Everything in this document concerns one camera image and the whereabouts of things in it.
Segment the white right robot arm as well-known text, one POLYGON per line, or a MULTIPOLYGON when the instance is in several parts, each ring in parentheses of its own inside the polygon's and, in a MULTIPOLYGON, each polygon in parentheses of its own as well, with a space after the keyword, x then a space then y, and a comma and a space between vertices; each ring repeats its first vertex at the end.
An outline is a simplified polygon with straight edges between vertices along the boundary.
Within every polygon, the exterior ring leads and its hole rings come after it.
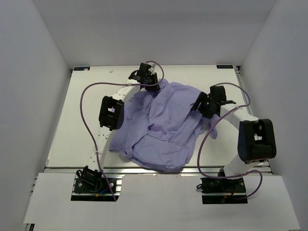
POLYGON ((211 126, 203 138, 197 155, 197 168, 201 175, 218 179, 218 188, 223 192, 235 186, 234 179, 253 172, 252 168, 260 162, 272 159, 277 154, 273 123, 270 119, 260 119, 245 112, 246 105, 237 105, 227 101, 226 96, 213 97, 201 92, 192 106, 205 118, 217 115, 219 119, 211 126), (226 120, 238 130, 237 155, 223 167, 223 176, 210 176, 201 171, 200 156, 203 145, 216 125, 226 120))

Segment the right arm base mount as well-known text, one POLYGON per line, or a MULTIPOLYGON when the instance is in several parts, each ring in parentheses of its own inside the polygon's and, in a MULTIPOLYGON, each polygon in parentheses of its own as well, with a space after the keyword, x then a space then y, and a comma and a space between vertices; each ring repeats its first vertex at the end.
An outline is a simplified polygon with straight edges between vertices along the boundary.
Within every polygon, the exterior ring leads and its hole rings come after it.
POLYGON ((202 194, 204 205, 247 204, 246 188, 243 178, 212 179, 201 178, 196 189, 202 194))

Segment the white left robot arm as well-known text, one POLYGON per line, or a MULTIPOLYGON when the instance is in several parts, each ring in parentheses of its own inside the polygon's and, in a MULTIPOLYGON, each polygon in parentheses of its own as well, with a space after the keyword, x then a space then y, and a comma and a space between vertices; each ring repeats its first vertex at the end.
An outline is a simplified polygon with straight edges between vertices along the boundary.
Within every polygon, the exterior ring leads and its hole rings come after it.
POLYGON ((94 143, 94 156, 96 160, 91 160, 89 167, 103 172, 103 164, 106 154, 109 150, 109 144, 115 134, 115 131, 120 129, 124 122, 124 106, 137 92, 142 88, 146 90, 158 90, 159 83, 162 81, 157 77, 157 73, 152 71, 145 77, 137 75, 138 71, 134 71, 128 78, 127 83, 109 83, 109 82, 96 82, 85 87, 80 97, 80 115, 82 122, 84 123, 90 137, 94 143), (83 113, 83 98, 86 91, 96 85, 112 85, 120 86, 118 90, 112 96, 104 96, 99 111, 99 132, 98 137, 95 138, 92 134, 83 113))

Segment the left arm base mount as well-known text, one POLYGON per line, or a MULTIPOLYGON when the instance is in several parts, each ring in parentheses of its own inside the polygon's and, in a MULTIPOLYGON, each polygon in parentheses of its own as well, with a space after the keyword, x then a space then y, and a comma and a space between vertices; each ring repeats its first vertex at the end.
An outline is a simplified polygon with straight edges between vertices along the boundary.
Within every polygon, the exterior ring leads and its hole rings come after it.
POLYGON ((71 201, 114 202, 119 198, 119 179, 105 178, 100 171, 88 166, 77 170, 71 201))

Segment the lilac zip jacket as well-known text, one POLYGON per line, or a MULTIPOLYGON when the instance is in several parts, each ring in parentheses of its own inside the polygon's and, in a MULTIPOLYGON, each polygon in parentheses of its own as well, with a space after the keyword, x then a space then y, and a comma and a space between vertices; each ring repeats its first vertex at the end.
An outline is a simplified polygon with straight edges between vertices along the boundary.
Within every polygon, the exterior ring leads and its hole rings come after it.
POLYGON ((125 105, 124 123, 115 132, 109 151, 131 162, 162 172, 181 170, 189 163, 200 134, 218 120, 191 108, 200 90, 163 80, 160 91, 139 91, 125 105))

